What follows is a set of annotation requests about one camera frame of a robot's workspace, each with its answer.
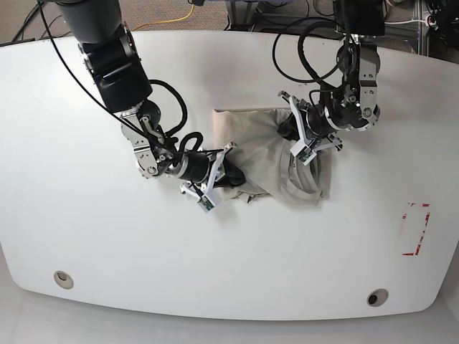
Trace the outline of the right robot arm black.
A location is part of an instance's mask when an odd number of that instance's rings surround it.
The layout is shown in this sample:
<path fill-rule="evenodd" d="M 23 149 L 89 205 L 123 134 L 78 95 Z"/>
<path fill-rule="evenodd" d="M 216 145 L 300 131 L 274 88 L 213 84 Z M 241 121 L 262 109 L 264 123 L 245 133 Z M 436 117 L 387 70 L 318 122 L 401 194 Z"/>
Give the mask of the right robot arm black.
<path fill-rule="evenodd" d="M 144 178 L 173 176 L 199 198 L 206 196 L 206 190 L 246 182 L 244 173 L 226 158 L 232 146 L 200 150 L 200 132 L 182 139 L 175 136 L 187 122 L 186 104 L 172 86 L 146 76 L 118 1 L 57 1 L 56 5 L 78 41 L 102 107 L 121 122 Z M 160 126 L 158 105 L 149 100 L 154 85 L 168 90 L 181 109 L 181 120 L 167 131 Z"/>

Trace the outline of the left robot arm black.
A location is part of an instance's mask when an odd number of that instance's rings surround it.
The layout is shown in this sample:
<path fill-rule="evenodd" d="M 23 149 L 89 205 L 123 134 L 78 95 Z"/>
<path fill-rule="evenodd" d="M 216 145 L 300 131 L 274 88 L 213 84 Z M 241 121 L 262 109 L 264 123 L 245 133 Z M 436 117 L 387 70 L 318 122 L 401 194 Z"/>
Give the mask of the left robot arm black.
<path fill-rule="evenodd" d="M 319 75 L 307 60 L 306 38 L 319 28 L 335 29 L 344 36 L 336 54 L 333 71 L 341 71 L 341 84 L 327 82 L 330 72 Z M 279 96 L 292 102 L 291 114 L 278 133 L 287 140 L 304 143 L 304 153 L 318 152 L 328 147 L 342 149 L 336 137 L 341 130 L 366 130 L 379 119 L 377 75 L 380 58 L 374 38 L 385 33 L 382 1 L 334 1 L 332 19 L 314 19 L 298 38 L 298 57 L 309 74 L 304 84 L 316 83 L 318 101 L 296 100 L 286 92 Z"/>

